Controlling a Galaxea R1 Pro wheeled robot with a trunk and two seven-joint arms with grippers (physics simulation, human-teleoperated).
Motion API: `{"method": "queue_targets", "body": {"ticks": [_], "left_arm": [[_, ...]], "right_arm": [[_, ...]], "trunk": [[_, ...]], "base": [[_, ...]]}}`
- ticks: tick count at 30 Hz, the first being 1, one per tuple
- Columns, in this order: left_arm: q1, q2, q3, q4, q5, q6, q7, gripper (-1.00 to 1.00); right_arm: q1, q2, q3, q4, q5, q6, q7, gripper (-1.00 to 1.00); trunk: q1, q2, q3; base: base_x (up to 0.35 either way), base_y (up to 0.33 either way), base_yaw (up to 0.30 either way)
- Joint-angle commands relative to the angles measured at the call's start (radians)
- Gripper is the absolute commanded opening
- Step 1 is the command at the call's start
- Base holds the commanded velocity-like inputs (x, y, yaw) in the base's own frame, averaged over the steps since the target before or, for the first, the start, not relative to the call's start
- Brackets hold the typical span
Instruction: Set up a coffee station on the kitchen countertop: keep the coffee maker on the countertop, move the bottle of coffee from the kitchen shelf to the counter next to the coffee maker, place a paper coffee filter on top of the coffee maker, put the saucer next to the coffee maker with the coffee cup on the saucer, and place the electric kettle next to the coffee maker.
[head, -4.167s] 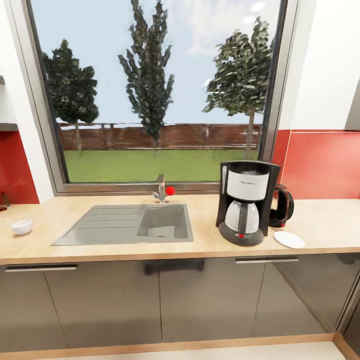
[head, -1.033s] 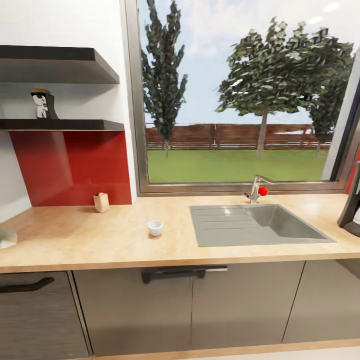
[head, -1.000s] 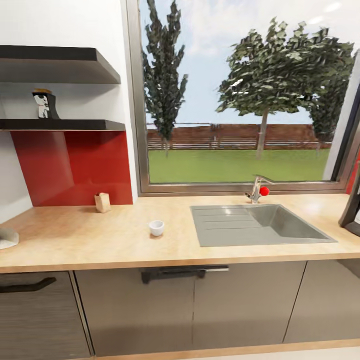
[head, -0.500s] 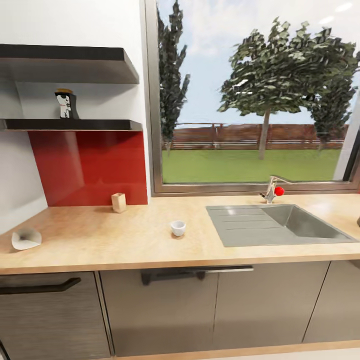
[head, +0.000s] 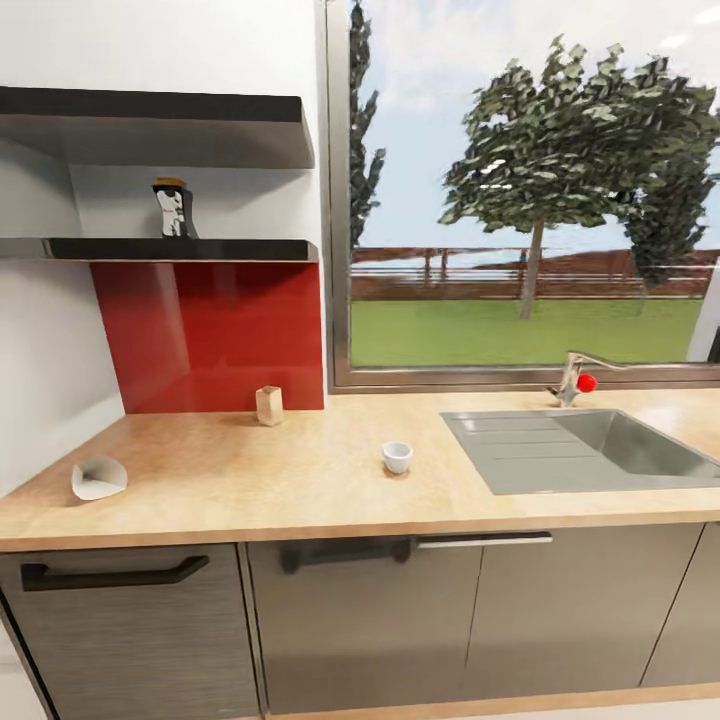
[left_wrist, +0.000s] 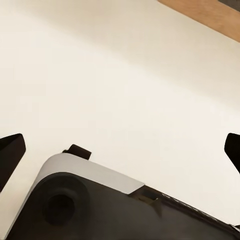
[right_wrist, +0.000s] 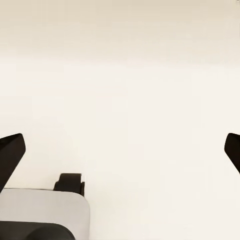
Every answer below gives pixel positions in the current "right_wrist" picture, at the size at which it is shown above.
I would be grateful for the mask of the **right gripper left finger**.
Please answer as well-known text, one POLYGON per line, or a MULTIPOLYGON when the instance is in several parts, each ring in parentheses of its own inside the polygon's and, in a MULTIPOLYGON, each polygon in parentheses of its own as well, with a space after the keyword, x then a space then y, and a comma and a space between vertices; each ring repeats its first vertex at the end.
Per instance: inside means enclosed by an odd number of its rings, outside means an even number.
POLYGON ((0 138, 0 193, 26 152, 22 133, 0 138))

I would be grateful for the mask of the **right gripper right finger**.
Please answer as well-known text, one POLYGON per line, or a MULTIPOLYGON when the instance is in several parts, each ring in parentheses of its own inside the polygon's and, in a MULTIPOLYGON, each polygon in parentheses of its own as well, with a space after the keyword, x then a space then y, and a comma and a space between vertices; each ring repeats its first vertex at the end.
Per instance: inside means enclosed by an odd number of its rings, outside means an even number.
POLYGON ((240 173, 240 134, 227 135, 224 151, 240 173))

